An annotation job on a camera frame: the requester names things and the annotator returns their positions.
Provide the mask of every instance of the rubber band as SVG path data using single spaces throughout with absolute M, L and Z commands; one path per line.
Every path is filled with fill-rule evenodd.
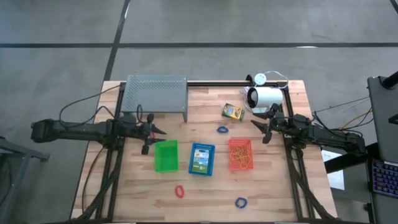
M 244 208 L 248 205 L 248 200 L 246 198 L 238 197 L 235 201 L 236 208 Z
M 230 157 L 231 160 L 239 160 L 241 169 L 247 169 L 250 166 L 251 155 L 247 147 L 233 147 L 230 153 Z
M 218 133 L 228 133 L 228 128 L 226 128 L 226 126 L 220 126 L 219 128 L 217 128 L 217 132 Z
M 176 194 L 177 197 L 184 198 L 184 194 L 185 194 L 184 187 L 182 187 L 181 185 L 177 185 L 175 187 L 174 191 L 175 191 L 175 194 Z

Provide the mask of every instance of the white paper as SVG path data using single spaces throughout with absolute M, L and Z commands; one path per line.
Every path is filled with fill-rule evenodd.
M 324 162 L 339 156 L 341 156 L 341 154 L 322 150 L 322 159 Z M 328 179 L 330 187 L 333 187 L 334 189 L 344 190 L 344 174 L 342 170 L 328 174 Z

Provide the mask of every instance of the green plastic basket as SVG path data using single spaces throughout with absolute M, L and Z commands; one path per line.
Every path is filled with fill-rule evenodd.
M 155 144 L 155 171 L 175 172 L 178 170 L 178 141 L 157 142 Z

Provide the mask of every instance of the wire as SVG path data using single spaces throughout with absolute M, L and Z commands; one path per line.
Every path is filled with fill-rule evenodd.
M 357 127 L 361 127 L 361 126 L 367 125 L 367 124 L 369 124 L 370 122 L 372 122 L 373 120 L 374 120 L 374 118 L 372 118 L 370 121 L 368 121 L 368 122 L 366 122 L 366 123 L 357 124 L 356 126 L 349 127 L 349 128 L 345 128 L 345 130 L 350 130 L 351 128 L 357 128 Z
M 142 122 L 142 105 L 137 105 L 137 120 L 139 123 L 143 123 Z
M 9 186 L 7 189 L 7 193 L 4 195 L 4 197 L 1 199 L 0 201 L 0 207 L 2 206 L 2 204 L 4 203 L 4 201 L 6 200 L 8 194 L 10 193 L 11 190 L 11 186 L 12 186 L 12 174 L 11 174 L 11 164 L 10 161 L 8 161 L 8 159 L 6 159 L 6 164 L 8 166 L 8 177 L 9 177 Z
M 271 72 L 276 73 L 276 74 L 278 74 L 279 76 L 281 76 L 281 77 L 283 77 L 283 78 L 286 79 L 286 85 L 285 85 L 285 86 L 283 86 L 283 87 L 275 87 L 275 88 L 283 89 L 283 88 L 286 88 L 286 87 L 289 85 L 289 79 L 288 79 L 286 76 L 282 75 L 281 73 L 279 73 L 279 72 L 277 72 L 277 71 L 268 71 L 268 72 L 265 72 L 264 74 L 268 74 L 268 73 L 271 73 Z
M 353 100 L 353 101 L 350 101 L 350 102 L 347 102 L 347 103 L 342 103 L 342 104 L 339 104 L 339 105 L 336 105 L 336 106 L 329 106 L 328 108 L 325 108 L 325 109 L 322 109 L 322 110 L 317 110 L 317 111 L 314 111 L 314 112 L 322 112 L 322 111 L 325 111 L 325 110 L 330 110 L 330 109 L 333 109 L 333 108 L 336 108 L 336 107 L 339 107 L 339 106 L 343 106 L 343 105 L 347 105 L 347 104 L 350 104 L 350 103 L 354 103 L 354 102 L 357 102 L 359 100 L 364 100 L 364 99 L 367 99 L 367 98 L 369 98 L 369 97 L 367 96 L 367 97 L 360 98 L 360 99 L 357 99 L 357 100 Z
M 368 100 L 370 100 L 370 99 L 369 99 L 369 98 L 368 98 L 368 99 L 365 99 L 365 100 L 360 101 L 360 102 L 358 102 L 358 103 L 355 103 L 355 104 L 353 104 L 353 105 L 351 105 L 351 106 L 349 106 L 349 107 L 347 107 L 347 108 L 344 108 L 344 109 L 342 109 L 341 111 L 339 111 L 339 112 L 337 112 L 337 113 L 333 113 L 333 114 L 332 114 L 332 117 L 338 116 L 339 114 L 344 113 L 345 111 L 348 111 L 349 109 L 353 108 L 354 106 L 360 105 L 361 103 L 365 103 L 365 102 L 367 102 Z
M 249 86 L 245 86 L 243 87 L 242 90 L 240 90 L 239 92 L 242 94 L 243 100 L 244 100 L 244 107 L 252 112 L 252 109 L 250 108 L 249 104 L 248 104 L 248 91 L 250 90 Z
M 85 194 L 86 194 L 86 187 L 87 187 L 88 179 L 90 178 L 90 175 L 91 175 L 91 172 L 93 171 L 94 165 L 96 164 L 96 162 L 97 162 L 98 158 L 100 157 L 100 154 L 104 150 L 104 148 L 105 147 L 103 146 L 102 149 L 97 153 L 97 155 L 95 156 L 94 161 L 91 164 L 90 169 L 88 171 L 87 178 L 86 178 L 85 184 L 83 186 L 83 191 L 81 193 L 81 213 L 85 212 L 85 204 L 84 204 L 84 202 L 85 202 Z
M 359 118 L 362 118 L 363 116 L 365 116 L 365 117 L 362 119 L 362 121 L 359 122 L 359 124 L 361 124 L 361 123 L 366 119 L 366 117 L 368 116 L 368 114 L 369 114 L 370 112 L 372 112 L 372 108 L 370 108 L 368 112 L 363 113 L 363 114 L 361 114 L 361 115 L 359 115 L 359 116 L 357 116 L 357 117 L 351 119 L 351 120 L 348 121 L 346 124 L 344 124 L 340 129 L 344 129 L 345 127 L 347 127 L 349 124 L 351 124 L 351 123 L 352 123 L 353 121 L 355 121 L 356 119 L 359 119 Z
M 314 115 L 315 119 L 322 125 L 322 127 L 325 128 L 325 129 L 326 129 L 327 131 L 329 131 L 330 133 L 334 134 L 335 136 L 339 136 L 339 137 L 343 137 L 343 138 L 348 138 L 348 136 L 345 135 L 346 133 L 344 133 L 343 130 L 339 130 L 339 129 L 329 129 L 329 128 L 321 121 L 321 119 L 320 119 L 319 116 L 317 115 L 317 111 L 314 111 L 314 114 L 313 114 L 313 115 Z M 337 134 L 337 133 L 334 132 L 334 131 L 341 131 L 344 135 Z M 363 137 L 363 134 L 362 134 L 361 132 L 359 132 L 359 131 L 350 130 L 350 132 L 358 133 L 360 137 Z
M 110 112 L 110 110 L 109 110 L 106 106 L 101 106 L 100 108 L 98 108 L 98 109 L 96 110 L 95 114 L 94 114 L 90 119 L 87 119 L 86 121 L 83 121 L 83 122 L 81 122 L 81 123 L 79 123 L 79 124 L 67 125 L 67 124 L 65 124 L 65 122 L 62 120 L 62 113 L 63 113 L 63 111 L 64 111 L 65 109 L 67 109 L 67 108 L 68 108 L 69 106 L 71 106 L 71 105 L 74 105 L 75 103 L 79 103 L 79 102 L 81 102 L 81 101 L 85 101 L 85 100 L 94 98 L 94 97 L 96 97 L 96 96 L 100 96 L 101 94 L 106 93 L 107 91 L 113 90 L 113 89 L 115 89 L 115 88 L 117 88 L 117 87 L 120 87 L 120 86 L 121 86 L 121 84 L 120 84 L 120 85 L 117 85 L 117 86 L 114 86 L 114 87 L 112 87 L 112 88 L 108 88 L 107 90 L 104 90 L 104 91 L 102 91 L 101 93 L 95 94 L 95 95 L 93 95 L 93 96 L 89 96 L 89 97 L 86 97 L 86 98 L 83 98 L 83 99 L 80 99 L 80 100 L 76 100 L 76 101 L 74 101 L 74 102 L 72 102 L 72 103 L 67 104 L 66 106 L 64 106 L 64 107 L 61 109 L 61 111 L 60 111 L 60 113 L 59 113 L 59 115 L 58 115 L 58 119 L 60 120 L 60 124 L 61 124 L 64 128 L 72 128 L 72 127 L 77 127 L 77 126 L 84 125 L 84 124 L 90 122 L 92 119 L 94 119 L 94 117 L 97 115 L 97 113 L 98 113 L 98 112 L 100 111 L 100 109 L 102 109 L 102 108 L 106 109 L 106 110 L 112 115 L 112 117 L 114 117 L 114 115 Z

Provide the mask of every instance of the keyboard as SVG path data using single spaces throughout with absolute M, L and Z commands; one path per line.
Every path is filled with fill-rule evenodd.
M 373 191 L 398 197 L 398 166 L 373 161 Z

